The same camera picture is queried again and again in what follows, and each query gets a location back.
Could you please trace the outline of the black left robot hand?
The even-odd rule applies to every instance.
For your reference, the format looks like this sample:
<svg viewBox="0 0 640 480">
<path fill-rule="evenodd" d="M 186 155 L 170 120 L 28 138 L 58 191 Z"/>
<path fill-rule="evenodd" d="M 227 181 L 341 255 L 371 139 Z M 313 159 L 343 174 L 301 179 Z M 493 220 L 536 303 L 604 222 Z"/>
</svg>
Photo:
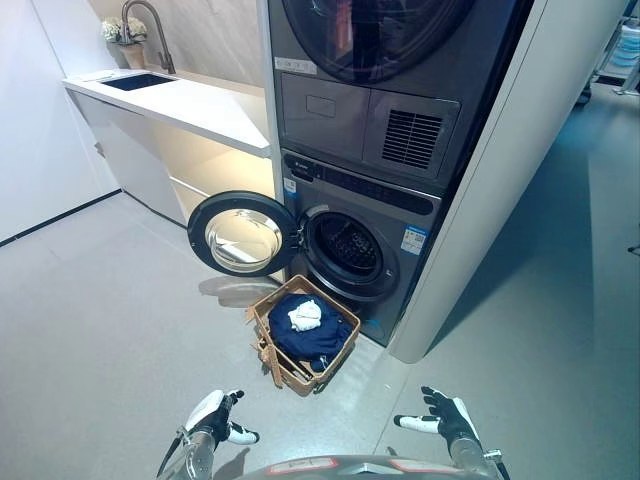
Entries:
<svg viewBox="0 0 640 480">
<path fill-rule="evenodd" d="M 260 435 L 246 429 L 230 419 L 232 407 L 245 395 L 243 390 L 224 392 L 214 390 L 202 399 L 189 415 L 184 428 L 188 435 L 206 432 L 214 440 L 215 446 L 222 442 L 237 445 L 252 445 L 260 440 Z"/>
</svg>

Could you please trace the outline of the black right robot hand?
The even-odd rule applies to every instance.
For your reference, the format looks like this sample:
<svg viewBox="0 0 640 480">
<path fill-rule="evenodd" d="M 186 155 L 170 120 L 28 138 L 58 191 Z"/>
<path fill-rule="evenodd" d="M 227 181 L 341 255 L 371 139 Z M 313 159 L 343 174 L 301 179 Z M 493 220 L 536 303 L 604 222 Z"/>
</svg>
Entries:
<svg viewBox="0 0 640 480">
<path fill-rule="evenodd" d="M 420 433 L 438 434 L 448 446 L 459 439 L 469 439 L 481 445 L 479 435 L 459 397 L 450 397 L 429 386 L 420 388 L 423 401 L 428 407 L 427 415 L 396 415 L 393 423 L 400 428 Z"/>
</svg>

